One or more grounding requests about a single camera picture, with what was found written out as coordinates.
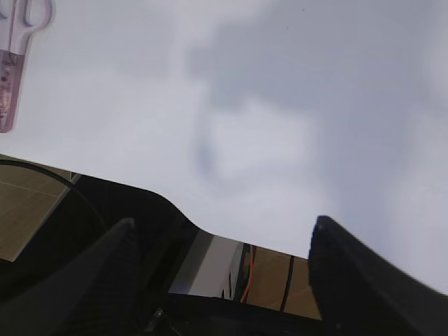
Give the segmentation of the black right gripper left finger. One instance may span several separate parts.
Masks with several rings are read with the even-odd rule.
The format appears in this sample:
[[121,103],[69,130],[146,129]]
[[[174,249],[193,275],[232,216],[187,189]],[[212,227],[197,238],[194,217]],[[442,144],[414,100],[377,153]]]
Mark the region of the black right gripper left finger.
[[140,253],[124,218],[56,273],[1,303],[2,335],[138,335]]

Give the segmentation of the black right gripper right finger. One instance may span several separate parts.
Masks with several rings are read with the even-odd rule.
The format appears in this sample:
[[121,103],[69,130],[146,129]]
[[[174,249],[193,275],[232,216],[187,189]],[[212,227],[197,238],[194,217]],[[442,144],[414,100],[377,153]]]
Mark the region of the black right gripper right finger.
[[319,216],[309,283],[327,335],[446,335],[447,296],[377,255],[329,216]]

